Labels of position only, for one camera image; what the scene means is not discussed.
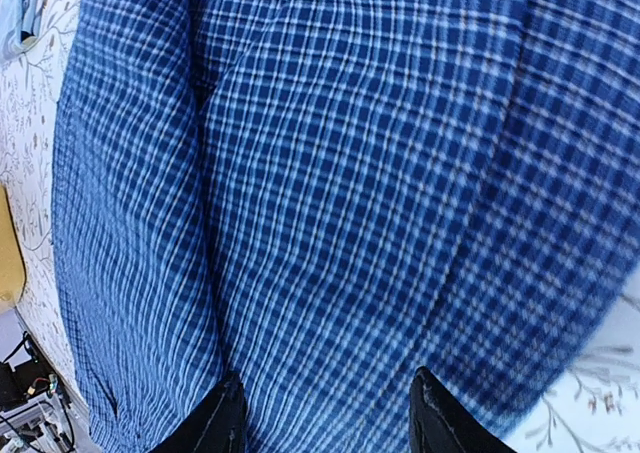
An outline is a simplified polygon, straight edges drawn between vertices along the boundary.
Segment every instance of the blue checkered pattern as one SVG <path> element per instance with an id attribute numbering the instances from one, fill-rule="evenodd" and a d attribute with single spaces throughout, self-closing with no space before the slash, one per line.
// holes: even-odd
<path id="1" fill-rule="evenodd" d="M 640 0 L 83 0 L 60 300 L 107 452 L 238 370 L 249 451 L 504 434 L 640 259 Z"/>

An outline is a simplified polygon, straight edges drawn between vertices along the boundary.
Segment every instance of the yellow object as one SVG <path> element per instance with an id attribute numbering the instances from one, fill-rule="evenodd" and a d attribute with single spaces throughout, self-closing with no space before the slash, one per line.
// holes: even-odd
<path id="1" fill-rule="evenodd" d="M 24 263 L 11 221 L 7 192 L 0 186 L 0 313 L 16 305 L 25 281 Z"/>

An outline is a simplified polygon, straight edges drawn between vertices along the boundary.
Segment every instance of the plaid fabric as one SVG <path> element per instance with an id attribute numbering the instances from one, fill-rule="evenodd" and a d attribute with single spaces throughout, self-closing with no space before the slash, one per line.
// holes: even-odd
<path id="1" fill-rule="evenodd" d="M 83 0 L 60 301 L 107 452 L 233 368 L 250 452 L 505 433 L 638 259 L 640 0 Z"/>

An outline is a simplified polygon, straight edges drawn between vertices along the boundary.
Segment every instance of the cable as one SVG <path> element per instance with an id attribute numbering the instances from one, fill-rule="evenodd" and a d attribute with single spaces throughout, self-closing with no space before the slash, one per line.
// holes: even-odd
<path id="1" fill-rule="evenodd" d="M 23 335 L 22 336 L 22 341 L 20 343 L 18 343 L 18 346 L 16 346 L 13 349 L 13 351 L 11 353 L 9 353 L 9 356 L 7 356 L 2 363 L 6 363 L 11 358 L 13 358 L 16 355 L 16 353 L 18 353 L 18 351 L 20 351 L 20 348 L 22 348 L 26 343 L 27 343 L 27 336 Z"/>
<path id="2" fill-rule="evenodd" d="M 67 453 L 71 453 L 76 451 L 76 433 L 73 430 L 73 425 L 71 424 L 71 419 L 69 418 L 69 413 L 67 413 L 67 407 L 62 405 L 62 412 L 64 413 L 64 417 L 67 419 L 67 424 L 69 425 L 69 432 L 71 433 L 71 448 Z"/>
<path id="3" fill-rule="evenodd" d="M 18 435 L 18 438 L 20 438 L 20 439 L 22 440 L 22 442 L 23 442 L 26 446 L 28 446 L 29 448 L 31 448 L 33 451 L 35 451 L 36 453 L 45 453 L 44 451 L 39 450 L 38 448 L 36 448 L 35 446 L 33 446 L 33 445 L 29 442 L 29 440 L 27 440 L 24 436 L 22 436 L 22 434 L 21 434 L 18 430 L 16 430 L 16 429 L 14 428 L 14 426 L 13 426 L 11 423 L 9 423 L 9 421 L 8 421 L 8 420 L 5 420 L 5 419 L 4 419 L 4 417 L 3 417 L 2 415 L 0 415 L 0 421 L 2 421 L 3 423 L 6 423 L 6 424 L 7 424 L 7 426 L 8 426 L 9 428 L 11 428 L 11 430 L 12 430 L 16 435 Z"/>
<path id="4" fill-rule="evenodd" d="M 27 398 L 31 398 L 38 392 L 38 389 L 36 387 L 40 382 L 47 383 L 49 385 L 49 390 L 51 390 L 51 380 L 47 380 L 46 378 L 36 378 L 35 380 L 33 380 L 33 383 L 31 383 L 31 386 L 27 389 Z"/>
<path id="5" fill-rule="evenodd" d="M 0 415 L 0 421 L 2 421 L 3 423 L 6 423 L 7 426 L 9 428 L 11 428 L 11 430 L 18 436 L 18 438 L 20 438 L 20 440 L 22 440 L 22 442 L 28 446 L 29 448 L 31 448 L 33 451 L 35 451 L 36 453 L 45 453 L 44 451 L 36 448 L 35 446 L 33 446 L 29 440 L 27 440 L 24 436 L 22 436 L 22 434 L 9 422 L 9 420 L 15 418 L 16 416 L 24 413 L 25 411 L 29 411 L 32 410 L 34 408 L 37 408 L 38 406 L 41 406 L 41 404 L 45 404 L 48 405 L 49 408 L 51 408 L 53 411 L 55 411 L 55 408 L 47 401 L 39 401 L 38 403 L 36 403 L 35 405 L 30 406 L 29 408 L 25 408 L 24 410 L 21 410 L 20 412 L 16 413 L 15 415 L 13 415 L 12 417 L 10 417 L 9 419 L 4 418 L 2 415 Z M 65 406 L 65 404 L 60 401 L 60 406 L 62 406 L 62 413 L 64 413 L 64 417 L 67 420 L 67 425 L 69 425 L 69 432 L 71 433 L 71 447 L 66 451 L 66 453 L 73 453 L 76 451 L 76 433 L 73 429 L 73 423 L 71 423 L 71 418 L 69 418 L 69 413 L 67 413 L 67 407 Z"/>

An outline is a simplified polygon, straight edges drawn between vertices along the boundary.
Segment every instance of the floral bedsheet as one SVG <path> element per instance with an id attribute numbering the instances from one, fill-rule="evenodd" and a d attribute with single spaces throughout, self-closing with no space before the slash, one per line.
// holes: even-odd
<path id="1" fill-rule="evenodd" d="M 28 282 L 18 310 L 77 390 L 60 318 L 51 243 L 56 104 L 80 0 L 39 0 L 43 32 L 0 65 L 0 182 L 7 186 Z M 640 274 L 577 361 L 508 439 L 521 453 L 640 452 Z"/>
<path id="2" fill-rule="evenodd" d="M 77 390 L 53 272 L 51 168 L 56 104 L 80 0 L 39 3 L 40 38 L 24 54 L 0 64 L 0 183 L 7 187 L 27 268 L 18 311 L 44 353 Z"/>

